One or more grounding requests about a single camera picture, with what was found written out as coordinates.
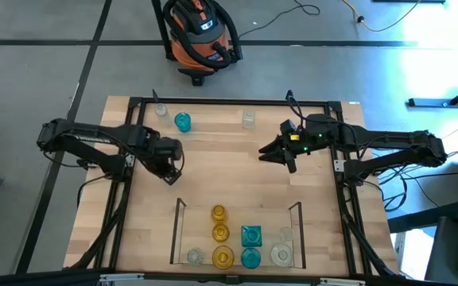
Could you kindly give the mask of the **yellow ribbed glass vase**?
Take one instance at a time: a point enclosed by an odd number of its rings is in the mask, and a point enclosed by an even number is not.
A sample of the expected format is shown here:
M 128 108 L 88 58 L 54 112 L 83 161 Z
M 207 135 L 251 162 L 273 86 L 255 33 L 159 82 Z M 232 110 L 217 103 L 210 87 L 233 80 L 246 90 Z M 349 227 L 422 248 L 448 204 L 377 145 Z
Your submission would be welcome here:
M 211 211 L 211 218 L 216 224 L 225 223 L 228 219 L 228 212 L 226 207 L 220 204 L 215 205 Z

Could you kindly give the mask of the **wide yellow glass vase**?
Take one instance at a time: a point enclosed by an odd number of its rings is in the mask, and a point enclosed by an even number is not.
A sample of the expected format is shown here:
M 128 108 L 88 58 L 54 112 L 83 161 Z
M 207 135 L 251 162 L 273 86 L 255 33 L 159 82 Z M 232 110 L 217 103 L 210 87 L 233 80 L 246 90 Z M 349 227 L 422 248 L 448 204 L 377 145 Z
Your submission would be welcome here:
M 227 245 L 221 245 L 212 252 L 212 264 L 221 270 L 227 270 L 235 262 L 234 251 Z

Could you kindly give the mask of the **teal square glass vase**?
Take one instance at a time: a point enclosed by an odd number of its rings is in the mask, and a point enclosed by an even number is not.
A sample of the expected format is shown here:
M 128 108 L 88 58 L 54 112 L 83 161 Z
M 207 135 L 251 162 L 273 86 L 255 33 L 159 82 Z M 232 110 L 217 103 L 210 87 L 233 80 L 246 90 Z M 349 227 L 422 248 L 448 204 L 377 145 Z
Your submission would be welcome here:
M 241 243 L 243 247 L 261 247 L 262 228 L 260 226 L 242 226 Z

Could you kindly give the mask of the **orange black shop vacuum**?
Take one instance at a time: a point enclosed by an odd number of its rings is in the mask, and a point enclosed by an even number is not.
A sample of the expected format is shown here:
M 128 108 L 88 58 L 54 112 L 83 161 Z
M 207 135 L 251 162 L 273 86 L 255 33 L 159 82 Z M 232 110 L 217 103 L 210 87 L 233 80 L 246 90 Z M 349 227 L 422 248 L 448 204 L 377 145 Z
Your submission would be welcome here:
M 162 15 L 178 71 L 192 85 L 202 86 L 207 77 L 243 59 L 235 23 L 216 0 L 168 0 Z

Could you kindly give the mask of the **black aluminium table frame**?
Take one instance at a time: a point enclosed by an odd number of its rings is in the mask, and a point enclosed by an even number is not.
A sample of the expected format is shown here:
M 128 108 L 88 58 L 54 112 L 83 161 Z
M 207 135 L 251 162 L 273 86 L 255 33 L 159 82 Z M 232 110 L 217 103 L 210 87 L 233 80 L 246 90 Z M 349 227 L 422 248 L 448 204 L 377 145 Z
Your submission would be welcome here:
M 364 274 L 371 267 L 362 254 L 347 249 L 357 246 L 344 236 L 333 172 L 334 154 L 322 149 L 297 158 L 297 171 L 258 160 L 258 150 L 272 141 L 280 124 L 293 119 L 281 101 L 224 99 L 171 99 L 172 114 L 185 112 L 192 130 L 182 133 L 163 126 L 153 105 L 129 109 L 128 98 L 111 96 L 103 111 L 102 124 L 118 126 L 125 121 L 143 122 L 161 134 L 181 140 L 186 156 L 182 177 L 168 185 L 141 165 L 134 168 L 130 197 L 121 238 L 109 238 L 98 257 L 100 266 L 119 272 L 141 272 L 164 279 L 223 280 L 228 274 L 247 280 L 307 280 Z M 255 112 L 255 128 L 244 129 L 244 110 Z M 300 202 L 305 232 L 305 269 L 265 268 L 257 271 L 216 270 L 208 265 L 169 263 L 177 199 L 193 206 L 287 208 Z

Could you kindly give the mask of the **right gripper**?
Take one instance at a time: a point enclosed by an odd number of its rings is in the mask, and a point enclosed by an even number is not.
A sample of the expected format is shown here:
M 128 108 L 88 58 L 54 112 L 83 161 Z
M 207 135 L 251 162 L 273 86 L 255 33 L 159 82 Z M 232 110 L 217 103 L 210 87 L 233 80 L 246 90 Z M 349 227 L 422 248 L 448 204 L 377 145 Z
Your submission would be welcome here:
M 301 154 L 310 154 L 317 145 L 316 137 L 302 131 L 287 133 L 283 137 L 275 137 L 268 145 L 261 147 L 258 157 L 260 161 L 285 164 L 289 173 L 297 171 L 296 158 Z

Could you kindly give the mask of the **teal round glass vase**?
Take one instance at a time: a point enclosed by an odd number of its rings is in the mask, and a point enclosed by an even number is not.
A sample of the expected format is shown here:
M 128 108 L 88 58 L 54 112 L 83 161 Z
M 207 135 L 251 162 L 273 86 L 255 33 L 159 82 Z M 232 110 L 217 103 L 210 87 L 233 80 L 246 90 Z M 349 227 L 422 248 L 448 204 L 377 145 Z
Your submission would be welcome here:
M 261 264 L 261 254 L 255 248 L 246 248 L 241 254 L 242 265 L 248 269 L 256 269 Z

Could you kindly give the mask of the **clear ribbed glass vase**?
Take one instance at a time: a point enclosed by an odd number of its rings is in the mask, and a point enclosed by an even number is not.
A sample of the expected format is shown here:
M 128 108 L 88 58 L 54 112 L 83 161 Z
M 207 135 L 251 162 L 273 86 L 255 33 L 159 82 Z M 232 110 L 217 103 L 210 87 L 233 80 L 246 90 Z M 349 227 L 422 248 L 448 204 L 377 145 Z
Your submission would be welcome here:
M 293 265 L 293 250 L 284 243 L 276 244 L 270 251 L 270 258 L 278 267 L 291 267 Z

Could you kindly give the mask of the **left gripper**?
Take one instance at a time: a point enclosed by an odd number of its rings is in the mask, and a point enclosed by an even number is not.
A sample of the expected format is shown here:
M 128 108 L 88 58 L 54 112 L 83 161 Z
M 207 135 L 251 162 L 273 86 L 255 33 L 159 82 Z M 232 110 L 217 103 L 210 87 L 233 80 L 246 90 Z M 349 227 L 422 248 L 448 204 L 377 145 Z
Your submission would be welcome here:
M 145 168 L 168 185 L 173 185 L 181 176 L 175 161 L 183 158 L 182 144 L 170 137 L 153 137 L 146 142 Z

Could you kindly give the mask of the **clear tall glass bottle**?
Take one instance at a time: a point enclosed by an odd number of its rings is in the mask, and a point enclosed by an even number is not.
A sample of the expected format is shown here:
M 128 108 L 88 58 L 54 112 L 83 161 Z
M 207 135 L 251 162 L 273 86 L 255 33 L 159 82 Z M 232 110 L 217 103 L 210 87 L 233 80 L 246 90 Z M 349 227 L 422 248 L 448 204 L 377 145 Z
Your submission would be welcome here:
M 163 126 L 171 126 L 171 118 L 169 115 L 169 109 L 164 103 L 156 103 L 154 107 L 155 114 L 157 115 L 158 121 Z

